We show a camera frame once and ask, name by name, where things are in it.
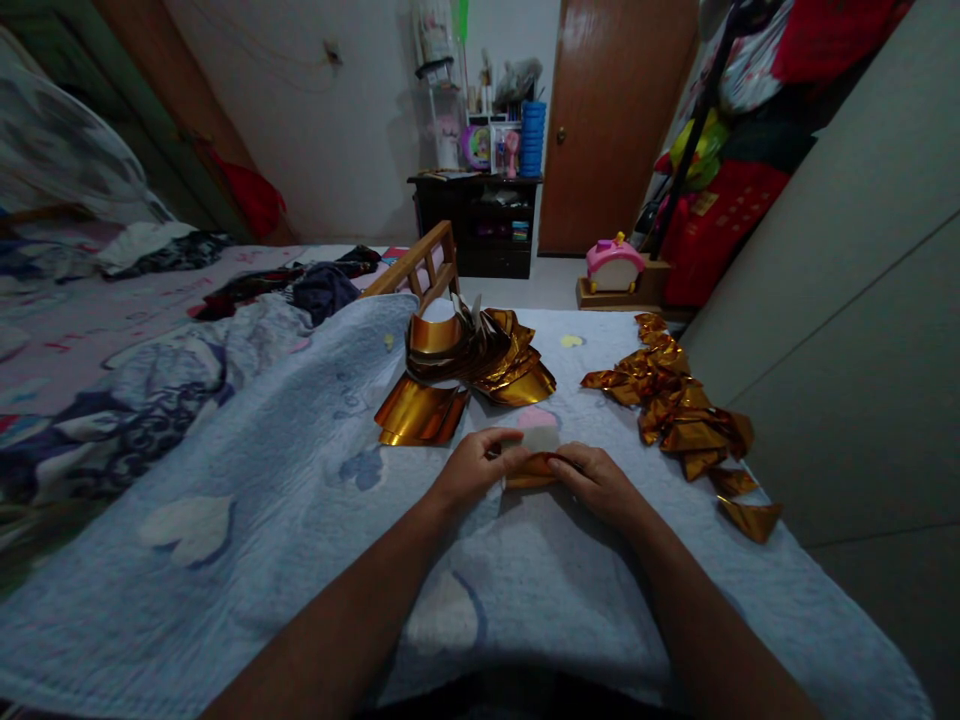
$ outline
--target dark wooden cabinet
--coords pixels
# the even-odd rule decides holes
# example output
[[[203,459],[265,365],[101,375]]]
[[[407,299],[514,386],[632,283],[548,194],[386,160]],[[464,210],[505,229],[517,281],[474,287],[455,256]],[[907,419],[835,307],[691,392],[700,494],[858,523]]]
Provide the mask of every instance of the dark wooden cabinet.
[[[462,180],[412,177],[420,234],[441,220],[453,225],[457,270],[463,277],[530,277],[530,248],[537,209],[539,178],[509,180],[482,175]],[[498,192],[513,202],[490,202]],[[527,224],[526,240],[514,240],[514,222]]]

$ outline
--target red cloth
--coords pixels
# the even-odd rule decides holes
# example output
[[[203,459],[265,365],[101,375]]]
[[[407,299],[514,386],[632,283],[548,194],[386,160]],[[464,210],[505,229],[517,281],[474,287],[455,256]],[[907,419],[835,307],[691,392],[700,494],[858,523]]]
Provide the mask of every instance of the red cloth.
[[[783,83],[833,80],[883,43],[896,4],[897,0],[795,0],[773,76]]]
[[[280,210],[287,210],[280,191],[259,173],[226,162],[212,147],[208,147],[207,151],[223,171],[230,191],[246,215],[253,234],[257,238],[264,238],[276,230],[280,224]]]
[[[662,254],[673,270],[663,303],[703,307],[737,244],[789,181],[789,175],[763,163],[724,160],[710,187],[690,207],[683,231],[674,233],[677,219],[671,222]]]

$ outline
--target folded gold foil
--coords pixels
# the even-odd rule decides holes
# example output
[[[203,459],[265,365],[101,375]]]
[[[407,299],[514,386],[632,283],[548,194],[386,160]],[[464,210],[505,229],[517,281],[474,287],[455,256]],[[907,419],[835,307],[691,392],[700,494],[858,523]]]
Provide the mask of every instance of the folded gold foil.
[[[645,347],[623,358],[613,370],[587,373],[580,385],[603,390],[621,405],[640,405],[637,425],[641,441],[653,445],[663,438],[660,449],[677,456],[687,480],[692,482],[709,472],[717,491],[730,497],[749,492],[751,484],[755,488],[756,483],[746,473],[726,475],[731,471],[721,472],[716,467],[727,457],[740,460],[750,451],[754,439],[750,418],[714,407],[702,383],[690,375],[686,353],[667,332],[662,317],[640,313],[635,319],[637,336]],[[714,474],[723,479],[715,479]],[[753,509],[744,513],[741,516],[756,514]],[[779,511],[759,515],[770,522],[766,531],[769,536]],[[734,521],[748,536],[756,534],[760,523]]]
[[[716,488],[717,494],[723,497],[745,495],[760,487],[746,470],[711,468],[707,471],[707,475],[710,477],[713,487]]]
[[[720,495],[717,496],[728,517],[734,524],[740,528],[740,531],[755,543],[765,545],[770,539],[773,528],[777,525],[777,520],[783,513],[783,504],[774,505],[740,505],[731,500],[727,500]]]
[[[710,468],[719,465],[726,459],[727,451],[725,448],[694,450],[680,456],[680,462],[683,463],[683,474],[687,478],[687,482],[693,482]]]
[[[431,323],[414,315],[406,335],[407,373],[376,415],[385,445],[436,445],[456,432],[468,390],[427,383],[457,380],[498,405],[521,407],[550,397],[557,382],[530,344],[535,331],[513,310],[467,308],[454,297],[454,316]]]
[[[551,452],[539,452],[531,455],[527,461],[504,478],[504,487],[507,490],[519,490],[544,487],[557,482],[547,462],[560,460],[573,465],[563,455]]]
[[[454,315],[444,322],[432,323],[418,315],[410,318],[410,354],[427,357],[449,356],[461,345],[463,323]]]
[[[404,373],[374,420],[393,435],[413,440],[432,440],[439,434],[458,392],[458,388],[441,389],[422,385]]]

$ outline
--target crumpled gold foil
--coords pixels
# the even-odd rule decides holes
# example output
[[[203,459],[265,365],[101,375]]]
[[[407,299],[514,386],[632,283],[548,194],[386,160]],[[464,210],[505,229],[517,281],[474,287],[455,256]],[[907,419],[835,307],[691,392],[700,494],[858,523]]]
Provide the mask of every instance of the crumpled gold foil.
[[[653,445],[662,438],[660,449],[678,457],[688,481],[714,472],[716,466],[728,457],[742,459],[754,439],[750,418],[713,406],[703,384],[690,375],[686,353],[667,332],[662,317],[640,313],[635,319],[639,325],[637,335],[646,347],[623,358],[613,370],[587,373],[580,384],[603,390],[621,405],[640,405],[643,412],[637,418],[637,425],[643,444]],[[713,480],[711,474],[714,483],[720,483],[718,491],[747,487],[742,477],[736,477],[737,480],[733,480],[724,476],[724,480],[718,481]],[[746,477],[756,488],[756,483]],[[732,497],[741,493],[725,494]],[[735,512],[728,511],[728,514],[734,518]],[[738,517],[752,517],[752,513],[749,510]],[[762,517],[766,520],[772,518],[766,532],[769,536],[779,511]],[[760,521],[751,520],[752,525],[745,521],[741,524],[734,518],[734,522],[748,537],[758,535],[755,528]]]
[[[756,543],[765,545],[770,539],[777,520],[783,513],[783,504],[773,505],[740,505],[732,500],[717,496],[720,507],[726,511],[740,531]]]
[[[481,312],[456,295],[453,303],[454,316],[444,322],[410,318],[407,372],[376,415],[386,445],[437,445],[453,437],[468,391],[425,383],[457,380],[510,407],[540,402],[557,389],[530,344],[535,331],[521,325],[513,310]]]

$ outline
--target light blue blanket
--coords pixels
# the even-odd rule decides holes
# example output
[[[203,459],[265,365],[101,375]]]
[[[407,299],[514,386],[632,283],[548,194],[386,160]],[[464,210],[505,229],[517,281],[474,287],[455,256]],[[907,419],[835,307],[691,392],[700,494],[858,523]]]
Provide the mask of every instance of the light blue blanket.
[[[338,313],[55,556],[0,610],[0,696],[94,716],[196,716],[449,455],[376,443],[373,415],[402,369],[415,308],[385,296]],[[474,399],[451,445],[478,427],[552,421],[565,441],[607,448],[825,714],[930,714],[899,651],[783,524],[766,546],[745,539],[705,481],[686,483],[675,460],[641,446],[635,411],[579,388],[585,372],[637,349],[629,314],[518,315],[536,329],[557,393],[517,410]],[[562,343],[568,334],[583,343]],[[183,502],[197,527],[222,529],[220,545],[190,526],[180,545],[144,543],[162,542],[156,513]],[[562,489],[496,488],[437,561],[371,701],[530,662],[682,703],[635,573]],[[736,671],[731,682],[751,691]]]

